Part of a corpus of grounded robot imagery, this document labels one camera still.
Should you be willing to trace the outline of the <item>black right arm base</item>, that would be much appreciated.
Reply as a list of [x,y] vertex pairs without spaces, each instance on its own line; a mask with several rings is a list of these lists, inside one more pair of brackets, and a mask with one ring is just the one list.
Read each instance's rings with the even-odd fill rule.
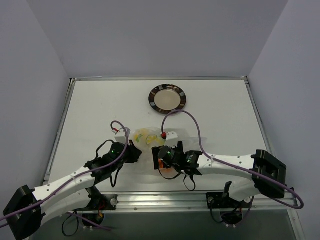
[[[212,220],[217,224],[224,224],[226,228],[237,228],[250,213],[254,197],[249,201],[237,201],[230,197],[232,182],[228,181],[222,192],[207,192],[207,208],[210,210]],[[220,220],[214,217],[213,210],[220,210]]]

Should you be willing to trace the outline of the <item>clear printed plastic bag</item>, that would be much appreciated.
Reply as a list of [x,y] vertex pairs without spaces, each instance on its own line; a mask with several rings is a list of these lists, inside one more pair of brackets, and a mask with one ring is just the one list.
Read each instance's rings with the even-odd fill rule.
[[[200,150],[198,137],[196,135],[190,135],[185,128],[166,128],[165,131],[177,133],[177,140],[183,142],[185,151]],[[133,142],[134,146],[142,152],[138,162],[132,167],[134,172],[141,177],[139,182],[145,182],[147,184],[160,182],[160,174],[154,169],[152,148],[161,147],[166,142],[161,137],[161,129],[157,127],[140,128],[132,132],[129,135],[129,139]]]

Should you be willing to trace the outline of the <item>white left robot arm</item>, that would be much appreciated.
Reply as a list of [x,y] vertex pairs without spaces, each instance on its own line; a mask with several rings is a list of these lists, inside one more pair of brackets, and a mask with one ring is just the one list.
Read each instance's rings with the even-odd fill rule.
[[132,142],[125,145],[112,142],[110,150],[75,172],[47,185],[16,190],[3,210],[14,238],[24,240],[33,235],[45,222],[66,212],[86,208],[100,196],[96,185],[109,179],[124,164],[134,164],[142,151]]

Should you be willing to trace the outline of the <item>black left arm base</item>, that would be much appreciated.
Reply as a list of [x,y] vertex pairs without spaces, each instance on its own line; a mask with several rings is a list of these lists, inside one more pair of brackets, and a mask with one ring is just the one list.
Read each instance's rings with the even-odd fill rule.
[[[111,231],[112,227],[103,226],[102,223],[105,219],[103,211],[115,211],[118,204],[118,195],[114,193],[102,194],[96,187],[88,189],[88,197],[90,199],[87,207],[78,208],[68,212],[68,217],[64,220],[61,226],[61,232],[64,237],[73,237],[79,230],[105,230]],[[65,232],[66,222],[75,217],[76,229],[74,233],[67,234]]]

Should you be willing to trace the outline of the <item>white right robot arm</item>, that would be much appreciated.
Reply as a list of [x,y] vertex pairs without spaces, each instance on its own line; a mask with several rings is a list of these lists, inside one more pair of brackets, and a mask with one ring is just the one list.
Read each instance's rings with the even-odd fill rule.
[[204,175],[238,177],[225,184],[228,197],[242,202],[246,198],[262,194],[271,199],[285,197],[287,166],[265,150],[243,156],[208,155],[199,150],[183,151],[183,143],[177,147],[153,147],[151,149],[156,170],[172,168],[189,178]]

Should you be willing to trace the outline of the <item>orange fake persimmon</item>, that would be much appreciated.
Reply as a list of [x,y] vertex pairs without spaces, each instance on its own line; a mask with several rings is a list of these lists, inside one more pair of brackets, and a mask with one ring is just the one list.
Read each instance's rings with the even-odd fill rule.
[[159,161],[158,162],[158,165],[159,165],[159,170],[161,172],[164,172],[164,173],[173,173],[174,170],[172,167],[169,167],[168,165],[166,165],[163,161]]

